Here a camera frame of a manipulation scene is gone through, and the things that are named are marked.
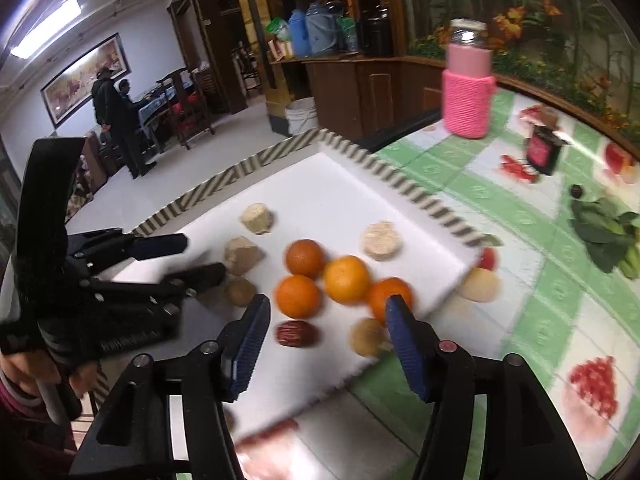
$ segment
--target picture frame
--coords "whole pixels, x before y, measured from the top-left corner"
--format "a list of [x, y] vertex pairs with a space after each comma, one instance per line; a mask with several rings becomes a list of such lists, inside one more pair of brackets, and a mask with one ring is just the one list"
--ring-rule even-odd
[[103, 66], [113, 70], [114, 80], [131, 72], [118, 33], [82, 54], [40, 90], [49, 118], [55, 127], [60, 126], [91, 100], [95, 75]]

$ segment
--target man in black jacket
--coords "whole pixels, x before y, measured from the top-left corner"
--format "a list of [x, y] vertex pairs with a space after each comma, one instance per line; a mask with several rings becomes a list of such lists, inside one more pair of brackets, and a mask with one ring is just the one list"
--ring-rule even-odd
[[111, 134], [111, 139], [120, 148], [120, 154], [131, 176], [145, 176], [156, 163], [145, 164], [135, 136], [136, 123], [126, 102], [115, 89], [111, 80], [112, 74], [108, 67], [103, 66], [98, 70], [97, 80], [91, 88], [95, 120], [104, 132]]
[[138, 117], [138, 112], [140, 111], [140, 108], [143, 108], [146, 105], [148, 105], [150, 100], [145, 98], [140, 101], [135, 101], [135, 102], [132, 101], [131, 97], [129, 97], [129, 91], [131, 90], [131, 85], [129, 84], [128, 79], [122, 79], [118, 83], [118, 90], [120, 91], [120, 95], [124, 103], [127, 105], [127, 108], [132, 114], [133, 120], [136, 123], [136, 127], [139, 128], [140, 118]]

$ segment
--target fluorescent light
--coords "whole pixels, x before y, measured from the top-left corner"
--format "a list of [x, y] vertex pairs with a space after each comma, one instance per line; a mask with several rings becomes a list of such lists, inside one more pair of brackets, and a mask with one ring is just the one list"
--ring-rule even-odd
[[20, 45], [12, 48], [11, 53], [22, 59], [30, 58], [53, 35], [80, 16], [81, 12], [78, 0], [67, 0], [27, 34]]

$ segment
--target plastic bag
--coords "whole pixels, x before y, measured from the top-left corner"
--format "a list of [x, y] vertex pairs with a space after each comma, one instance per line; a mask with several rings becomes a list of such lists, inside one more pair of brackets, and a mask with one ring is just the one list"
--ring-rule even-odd
[[289, 31], [289, 24], [282, 18], [274, 18], [271, 23], [266, 27], [267, 32], [273, 34], [280, 41], [290, 41], [291, 33]]

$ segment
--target blue plastic bottle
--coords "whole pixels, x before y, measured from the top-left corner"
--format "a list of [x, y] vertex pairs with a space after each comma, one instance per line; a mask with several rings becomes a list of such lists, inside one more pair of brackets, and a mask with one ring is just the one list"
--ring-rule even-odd
[[311, 44], [309, 43], [309, 31], [306, 29], [306, 16], [302, 10], [296, 9], [291, 13], [289, 31], [293, 53], [296, 56], [309, 56]]
[[306, 12], [311, 52], [315, 56], [333, 54], [338, 49], [338, 24], [326, 6], [313, 3]]

